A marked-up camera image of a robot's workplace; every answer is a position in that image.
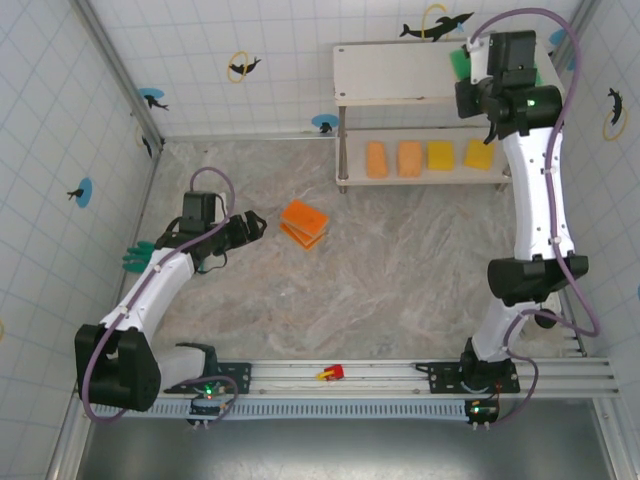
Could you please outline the orange scouring sponge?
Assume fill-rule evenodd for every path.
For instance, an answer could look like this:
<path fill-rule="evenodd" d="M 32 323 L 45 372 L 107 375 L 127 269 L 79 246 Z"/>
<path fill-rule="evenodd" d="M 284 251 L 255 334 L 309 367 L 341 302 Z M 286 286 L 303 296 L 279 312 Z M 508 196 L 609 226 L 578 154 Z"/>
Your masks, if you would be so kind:
<path fill-rule="evenodd" d="M 294 199 L 282 212 L 281 220 L 306 235 L 317 236 L 326 228 L 329 216 L 300 200 Z"/>
<path fill-rule="evenodd" d="M 286 223 L 281 223 L 279 228 L 305 251 L 312 250 L 325 237 L 325 232 L 312 236 Z"/>

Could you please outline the yellow foam sponge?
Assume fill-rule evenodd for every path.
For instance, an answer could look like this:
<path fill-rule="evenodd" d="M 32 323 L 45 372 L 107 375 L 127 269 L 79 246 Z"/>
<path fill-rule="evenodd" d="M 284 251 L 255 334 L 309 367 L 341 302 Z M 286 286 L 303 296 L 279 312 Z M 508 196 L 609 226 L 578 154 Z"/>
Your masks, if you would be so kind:
<path fill-rule="evenodd" d="M 455 167 L 454 145 L 451 141 L 429 141 L 426 155 L 427 169 L 452 171 Z"/>
<path fill-rule="evenodd" d="M 493 166 L 495 145 L 483 140 L 471 139 L 467 145 L 463 165 L 468 168 L 489 171 Z"/>

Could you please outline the peach porous sponge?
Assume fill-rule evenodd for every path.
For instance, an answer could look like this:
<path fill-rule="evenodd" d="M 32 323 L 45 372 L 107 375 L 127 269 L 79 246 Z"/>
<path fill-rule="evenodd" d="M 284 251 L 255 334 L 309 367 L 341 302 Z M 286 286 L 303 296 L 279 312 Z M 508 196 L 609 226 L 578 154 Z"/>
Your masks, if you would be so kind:
<path fill-rule="evenodd" d="M 366 147 L 366 174 L 370 179 L 384 179 L 389 175 L 385 144 L 369 142 Z"/>
<path fill-rule="evenodd" d="M 397 174 L 402 178 L 417 178 L 422 170 L 422 146 L 417 141 L 401 141 L 397 148 Z"/>

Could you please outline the white two-tier shelf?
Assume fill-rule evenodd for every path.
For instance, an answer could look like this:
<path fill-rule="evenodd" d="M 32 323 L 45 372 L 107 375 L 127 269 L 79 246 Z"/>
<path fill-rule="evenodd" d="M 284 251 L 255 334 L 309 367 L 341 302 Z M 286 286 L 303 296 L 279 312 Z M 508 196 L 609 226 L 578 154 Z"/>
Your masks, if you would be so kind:
<path fill-rule="evenodd" d="M 489 171 L 465 167 L 471 139 L 487 136 L 482 117 L 462 120 L 457 115 L 457 82 L 449 54 L 460 40 L 342 44 L 333 49 L 333 89 L 339 127 L 335 140 L 335 181 L 340 190 L 357 186 L 505 184 L 510 182 L 507 159 L 501 148 Z M 451 141 L 455 167 L 432 171 L 423 166 L 417 178 L 397 174 L 397 148 L 401 141 Z M 389 175 L 370 179 L 366 174 L 369 142 L 386 147 Z"/>

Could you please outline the green rubber glove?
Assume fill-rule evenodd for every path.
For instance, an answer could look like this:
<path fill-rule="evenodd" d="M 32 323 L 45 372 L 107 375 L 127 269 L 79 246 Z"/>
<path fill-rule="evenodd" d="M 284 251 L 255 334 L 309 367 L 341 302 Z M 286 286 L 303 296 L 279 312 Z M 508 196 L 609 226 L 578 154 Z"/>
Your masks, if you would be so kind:
<path fill-rule="evenodd" d="M 148 241 L 138 241 L 127 249 L 122 257 L 122 268 L 126 272 L 142 274 L 147 268 L 155 251 L 154 244 Z"/>

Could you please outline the controller board with LED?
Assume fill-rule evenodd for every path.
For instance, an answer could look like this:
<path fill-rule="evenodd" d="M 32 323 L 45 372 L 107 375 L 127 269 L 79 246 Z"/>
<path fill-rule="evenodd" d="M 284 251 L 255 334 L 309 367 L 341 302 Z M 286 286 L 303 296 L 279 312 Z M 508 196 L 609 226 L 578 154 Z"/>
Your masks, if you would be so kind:
<path fill-rule="evenodd" d="M 488 430 L 499 418 L 500 404 L 496 397 L 468 400 L 465 402 L 465 414 L 473 431 L 480 427 Z"/>
<path fill-rule="evenodd" d="M 191 399 L 189 407 L 192 418 L 187 420 L 193 430 L 198 430 L 200 427 L 208 429 L 211 419 L 217 418 L 226 408 L 226 390 L 227 387 L 220 382 L 194 388 L 196 396 Z"/>

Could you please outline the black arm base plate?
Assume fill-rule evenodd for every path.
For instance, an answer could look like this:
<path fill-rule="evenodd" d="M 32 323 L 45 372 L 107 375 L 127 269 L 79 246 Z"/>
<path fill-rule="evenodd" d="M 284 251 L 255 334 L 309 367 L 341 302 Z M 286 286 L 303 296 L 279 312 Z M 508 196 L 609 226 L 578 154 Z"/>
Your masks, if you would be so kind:
<path fill-rule="evenodd" d="M 248 362 L 218 363 L 212 372 L 204 373 L 195 383 L 174 385 L 165 390 L 167 394 L 198 394 L 213 396 L 214 394 L 232 394 L 233 385 L 228 380 L 204 381 L 211 376 L 225 376 L 233 379 L 239 394 L 247 394 L 250 388 L 252 364 Z"/>
<path fill-rule="evenodd" d="M 433 361 L 415 363 L 414 368 L 427 375 L 432 394 L 515 394 L 521 391 L 516 367 L 511 360 Z"/>

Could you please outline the long aluminium mounting rail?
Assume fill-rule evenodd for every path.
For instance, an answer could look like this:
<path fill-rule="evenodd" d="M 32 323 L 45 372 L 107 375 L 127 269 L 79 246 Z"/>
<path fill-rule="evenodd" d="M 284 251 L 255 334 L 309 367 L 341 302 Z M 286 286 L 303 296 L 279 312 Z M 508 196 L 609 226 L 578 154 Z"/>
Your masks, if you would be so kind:
<path fill-rule="evenodd" d="M 515 394 L 432 394 L 427 375 L 414 368 L 415 363 L 435 360 L 384 361 L 284 361 L 254 360 L 247 394 L 239 394 L 236 383 L 233 393 L 245 398 L 266 399 L 378 399 L 378 398 L 485 398 L 520 399 L 533 393 L 537 399 L 607 398 L 619 394 L 612 367 L 606 359 L 546 358 L 534 363 L 514 361 L 521 391 Z M 318 381 L 315 376 L 326 367 L 341 364 L 344 378 L 338 381 Z M 158 394 L 162 398 L 196 394 Z"/>

